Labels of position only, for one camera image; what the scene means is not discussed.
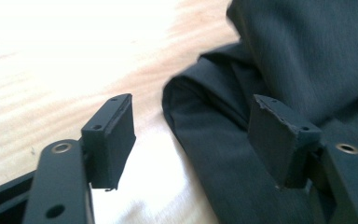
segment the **wooden table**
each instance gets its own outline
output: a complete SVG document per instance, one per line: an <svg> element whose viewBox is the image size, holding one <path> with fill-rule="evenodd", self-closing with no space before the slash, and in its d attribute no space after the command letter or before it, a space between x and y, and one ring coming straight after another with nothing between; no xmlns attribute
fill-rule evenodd
<svg viewBox="0 0 358 224"><path fill-rule="evenodd" d="M215 223L161 109L164 83L236 41L228 0L0 0L0 185L132 93L136 144L118 190L94 190L97 223Z"/></svg>

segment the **folded cloth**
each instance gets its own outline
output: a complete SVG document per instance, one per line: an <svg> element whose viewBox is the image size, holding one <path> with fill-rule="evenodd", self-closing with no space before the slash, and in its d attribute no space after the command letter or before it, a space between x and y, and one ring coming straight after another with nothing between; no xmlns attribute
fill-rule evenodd
<svg viewBox="0 0 358 224"><path fill-rule="evenodd" d="M311 223L307 192L275 188L249 144L250 104L271 96L358 133L358 1L234 0L227 14L241 41L170 80L164 116L220 222Z"/></svg>

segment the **black fabric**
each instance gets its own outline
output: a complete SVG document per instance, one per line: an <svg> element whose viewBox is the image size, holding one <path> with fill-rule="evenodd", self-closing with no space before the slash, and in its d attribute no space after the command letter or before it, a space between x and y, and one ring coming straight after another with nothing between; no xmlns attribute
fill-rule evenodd
<svg viewBox="0 0 358 224"><path fill-rule="evenodd" d="M276 189L250 146L250 102L358 135L358 1L234 0L228 16L241 41L170 80L164 116L222 223L311 223L307 192Z"/></svg>

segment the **table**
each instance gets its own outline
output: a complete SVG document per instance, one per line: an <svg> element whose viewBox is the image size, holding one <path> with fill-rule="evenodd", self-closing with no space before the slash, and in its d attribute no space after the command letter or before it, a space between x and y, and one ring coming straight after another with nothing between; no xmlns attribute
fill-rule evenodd
<svg viewBox="0 0 358 224"><path fill-rule="evenodd" d="M96 223L216 223L160 102L170 77L238 39L228 4L0 0L0 185L129 92L137 140L118 190L92 192Z"/></svg>

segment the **light wood tabletop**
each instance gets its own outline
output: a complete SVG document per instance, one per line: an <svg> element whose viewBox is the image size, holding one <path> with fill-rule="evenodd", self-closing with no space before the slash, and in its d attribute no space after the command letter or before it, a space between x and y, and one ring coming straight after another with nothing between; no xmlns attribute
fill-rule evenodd
<svg viewBox="0 0 358 224"><path fill-rule="evenodd" d="M133 95L137 140L118 190L94 190L96 223L215 223L165 122L164 84L200 53L238 39L228 0L0 0L0 185Z"/></svg>

